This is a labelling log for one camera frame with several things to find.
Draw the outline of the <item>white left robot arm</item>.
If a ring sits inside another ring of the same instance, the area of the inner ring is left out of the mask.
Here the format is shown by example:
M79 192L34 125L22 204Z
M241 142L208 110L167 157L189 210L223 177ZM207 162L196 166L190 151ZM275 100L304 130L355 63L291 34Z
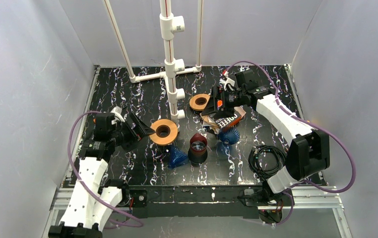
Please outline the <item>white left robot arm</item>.
M84 139L81 151L84 157L75 166L68 150L68 159L76 176L76 184L69 204L58 225L48 231L50 238L101 238L103 229L112 212L120 213L129 221L115 222L119 227L143 227L143 222L117 206L126 196L126 183L121 179L111 179L101 186L102 177L117 147L129 152L135 149L145 137L155 131L147 126L134 112L129 113L128 122L115 107L108 113L94 111L94 129L89 138Z

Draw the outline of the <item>wooden ring dripper holder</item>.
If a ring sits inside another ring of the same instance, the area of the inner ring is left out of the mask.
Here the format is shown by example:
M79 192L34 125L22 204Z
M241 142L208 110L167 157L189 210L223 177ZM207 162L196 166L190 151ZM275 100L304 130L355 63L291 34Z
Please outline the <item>wooden ring dripper holder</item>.
M150 128L154 130L149 136L151 141L160 146L172 144L178 136L177 125L169 119L157 120Z

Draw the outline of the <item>orange coffee filter package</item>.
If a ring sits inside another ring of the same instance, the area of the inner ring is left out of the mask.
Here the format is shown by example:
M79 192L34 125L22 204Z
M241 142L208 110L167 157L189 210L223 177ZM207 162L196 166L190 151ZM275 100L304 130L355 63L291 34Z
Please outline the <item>orange coffee filter package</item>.
M210 116L203 116L202 125L207 129L212 130L215 134L218 134L221 129L227 127L233 127L238 124L246 115L246 111L242 107L235 107L234 115L228 118L213 119Z

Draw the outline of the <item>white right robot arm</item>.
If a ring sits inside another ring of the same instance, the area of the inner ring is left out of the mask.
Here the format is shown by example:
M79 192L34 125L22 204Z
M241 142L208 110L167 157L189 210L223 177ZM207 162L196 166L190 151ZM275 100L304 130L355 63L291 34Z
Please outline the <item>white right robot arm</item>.
M214 86L202 111L214 119L231 117L234 108L250 106L264 116L289 144L285 165L263 184L267 196L282 193L330 165L329 136L296 119L296 114L278 102L273 87L259 83L252 70L236 73L237 86Z

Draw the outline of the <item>blue glass dripper cone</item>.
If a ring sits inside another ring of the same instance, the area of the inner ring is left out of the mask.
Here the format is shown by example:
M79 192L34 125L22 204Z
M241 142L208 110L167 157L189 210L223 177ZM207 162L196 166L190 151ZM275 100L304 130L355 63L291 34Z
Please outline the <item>blue glass dripper cone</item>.
M170 145L167 150L169 152L169 169L175 169L189 163L188 155L176 146Z

